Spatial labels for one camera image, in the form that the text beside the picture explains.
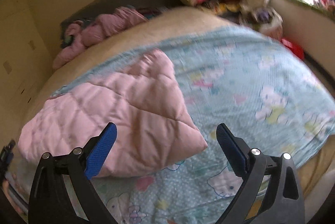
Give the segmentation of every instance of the quilted stitching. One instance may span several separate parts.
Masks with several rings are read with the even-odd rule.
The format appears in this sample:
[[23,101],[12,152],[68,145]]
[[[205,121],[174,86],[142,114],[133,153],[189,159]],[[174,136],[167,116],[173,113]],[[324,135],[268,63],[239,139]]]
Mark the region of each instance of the quilted stitching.
[[45,151],[61,155],[84,146],[108,122],[117,125],[118,137],[101,176],[145,175],[207,147],[187,113],[172,62],[159,50],[49,99],[22,129],[18,146],[37,164]]

